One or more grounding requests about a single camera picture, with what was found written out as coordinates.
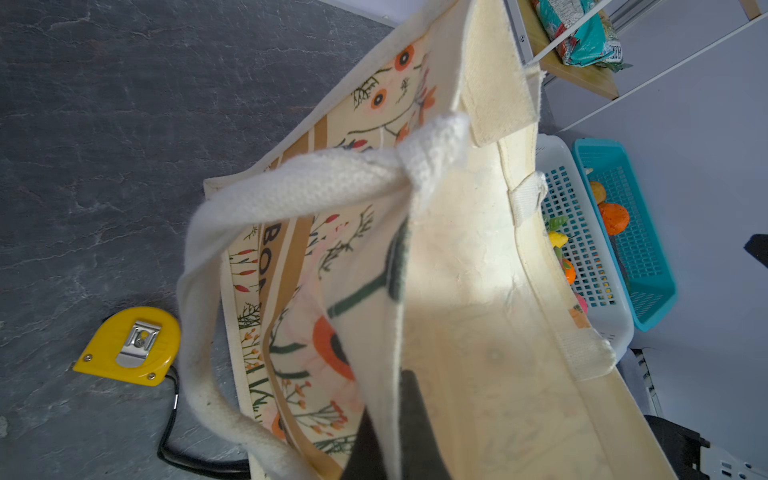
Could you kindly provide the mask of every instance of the plastic vegetable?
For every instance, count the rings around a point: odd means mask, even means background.
[[[581,296],[579,293],[576,293],[576,298],[578,299],[578,304],[581,307],[581,309],[584,311],[584,314],[587,313],[587,300],[584,299],[583,296]]]
[[[565,215],[555,218],[544,217],[544,225],[547,227],[548,232],[554,232],[566,223],[568,223],[568,218]]]
[[[629,225],[629,212],[621,205],[600,204],[599,208],[608,235],[618,235]]]
[[[568,235],[560,232],[549,232],[549,241],[555,248],[562,248],[563,245],[568,243]]]
[[[576,269],[574,268],[573,263],[565,258],[563,259],[563,271],[565,272],[565,279],[568,281],[568,285],[573,285],[576,281]]]
[[[603,187],[603,184],[600,182],[589,182],[589,186],[592,187],[592,194],[594,195],[594,200],[598,202],[599,204],[602,204],[605,202],[605,187]]]

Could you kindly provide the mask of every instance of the black cable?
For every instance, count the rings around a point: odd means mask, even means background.
[[[179,372],[171,366],[165,378],[174,382],[174,407],[170,411],[170,418],[165,425],[165,431],[160,438],[160,444],[157,446],[157,457],[176,468],[196,473],[208,478],[218,478],[219,480],[250,480],[250,467],[248,460],[235,460],[233,462],[212,462],[192,458],[190,456],[174,452],[168,446],[168,438],[174,429],[176,422],[176,412],[179,404]]]

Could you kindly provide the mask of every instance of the toy fruit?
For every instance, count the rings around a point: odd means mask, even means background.
[[[602,204],[605,202],[605,187],[600,182],[589,182],[589,186],[592,187],[592,194],[594,195],[594,201]]]
[[[568,285],[573,285],[576,281],[576,269],[573,263],[563,259],[563,271],[565,272],[565,279],[568,281]]]
[[[581,307],[581,309],[584,311],[584,314],[586,314],[586,313],[587,313],[587,310],[588,310],[588,308],[587,308],[587,300],[585,300],[585,299],[584,299],[584,297],[583,297],[583,296],[581,296],[581,295],[580,295],[580,294],[578,294],[578,293],[576,293],[576,298],[578,299],[578,304],[579,304],[579,306],[580,306],[580,307]]]
[[[563,245],[568,243],[568,235],[560,232],[549,232],[549,241],[555,248],[562,248]]]
[[[629,225],[629,212],[621,205],[600,204],[599,208],[608,235],[618,235]]]

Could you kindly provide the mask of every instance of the metal belt clip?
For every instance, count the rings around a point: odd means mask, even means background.
[[[115,361],[129,369],[141,366],[149,356],[161,327],[137,320]]]

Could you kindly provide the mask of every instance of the colorful package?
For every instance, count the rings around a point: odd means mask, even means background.
[[[533,0],[544,30],[554,40],[585,12],[594,7],[592,0]],[[566,38],[555,49],[566,65],[586,67],[599,62],[601,67],[617,71],[626,67],[622,63],[621,43],[611,21],[601,10],[599,17],[587,20],[575,34]]]

